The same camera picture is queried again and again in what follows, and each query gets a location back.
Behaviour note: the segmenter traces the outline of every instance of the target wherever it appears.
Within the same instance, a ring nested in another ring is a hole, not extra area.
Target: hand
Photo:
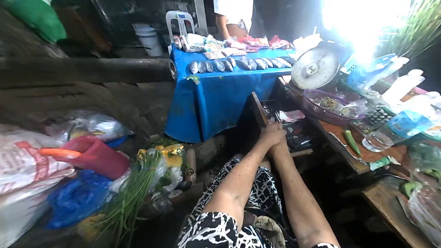
[[[266,128],[262,130],[258,144],[261,144],[268,149],[279,142],[285,142],[286,144],[285,136],[286,131],[283,130],[282,123],[270,121]]]
[[[273,158],[276,156],[277,153],[280,152],[289,153],[288,144],[286,143],[286,137],[284,137],[279,143],[273,145],[268,151],[269,155]]]

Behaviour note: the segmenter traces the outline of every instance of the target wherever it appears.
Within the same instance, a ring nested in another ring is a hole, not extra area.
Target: tarp
[[[263,49],[248,53],[247,58],[275,58],[289,53],[294,50]],[[190,75],[187,65],[194,60],[208,60],[205,55],[173,48],[172,59],[177,82],[165,133],[190,143],[203,142],[234,127],[251,92],[255,91],[261,101],[268,100],[276,79],[291,74],[291,68],[244,71],[236,66],[232,72],[198,73],[200,83],[195,84],[186,78]]]

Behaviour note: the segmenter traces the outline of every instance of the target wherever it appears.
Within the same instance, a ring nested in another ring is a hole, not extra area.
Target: fish
[[[256,64],[257,64],[257,69],[259,69],[259,70],[265,70],[265,69],[268,69],[268,65],[267,65],[265,62],[263,62],[263,60],[261,60],[261,59],[255,59],[254,61],[255,61]]]
[[[259,58],[261,60],[263,60],[263,62],[265,62],[269,68],[273,68],[273,64],[271,63],[271,61],[267,58]]]
[[[284,68],[284,66],[282,65],[282,63],[280,63],[280,61],[278,61],[276,59],[269,59],[269,60],[273,64],[274,68]]]
[[[292,65],[290,63],[288,63],[286,60],[282,59],[282,58],[275,58],[276,60],[278,60],[285,68],[291,68]]]
[[[230,62],[230,64],[231,64],[232,67],[235,67],[235,66],[236,66],[236,61],[235,61],[233,58],[231,58],[231,57],[227,57],[227,60],[228,60],[228,62]]]
[[[255,70],[257,68],[257,64],[254,60],[249,60],[248,64],[250,65],[251,70]]]
[[[241,69],[245,71],[251,71],[251,67],[248,65],[248,61],[245,63],[242,60],[236,60],[236,63]]]
[[[286,62],[290,63],[292,66],[295,64],[295,59],[290,56],[280,56],[279,58],[284,59]]]
[[[223,62],[224,62],[224,66],[225,66],[226,71],[233,71],[233,66],[231,65],[231,63],[228,60],[223,60]]]
[[[175,44],[175,47],[179,50],[182,49],[182,43],[181,40],[179,39],[179,37],[177,35],[173,35],[173,43]]]
[[[216,67],[218,71],[220,72],[225,71],[225,65],[220,59],[215,59],[213,62],[214,62],[214,67]]]
[[[188,70],[192,74],[196,74],[198,72],[198,63],[196,61],[192,61],[188,64]]]
[[[213,72],[214,68],[210,61],[205,61],[205,66],[207,67],[208,72]]]
[[[205,61],[198,62],[198,71],[199,73],[204,73],[207,71],[207,64],[205,64]]]
[[[247,57],[242,56],[242,57],[240,57],[239,60],[242,61],[244,64],[247,64],[247,65],[248,65],[248,59],[247,59]]]

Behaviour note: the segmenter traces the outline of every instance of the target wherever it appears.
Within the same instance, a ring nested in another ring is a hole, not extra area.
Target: blue plastic bag
[[[112,181],[92,170],[81,170],[78,177],[52,192],[47,200],[52,218],[47,228],[66,227],[89,217],[103,206]]]

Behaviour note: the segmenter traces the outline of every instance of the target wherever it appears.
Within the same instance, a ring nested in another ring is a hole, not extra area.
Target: black and white dress
[[[259,167],[257,170],[245,207],[246,217],[241,230],[237,229],[236,220],[226,213],[201,214],[221,181],[239,162],[238,157],[227,162],[199,199],[188,218],[187,226],[179,235],[179,248],[297,247],[297,240],[289,237],[283,228],[281,201],[271,172],[265,167]],[[337,248],[328,243],[317,244],[314,248],[316,247]]]

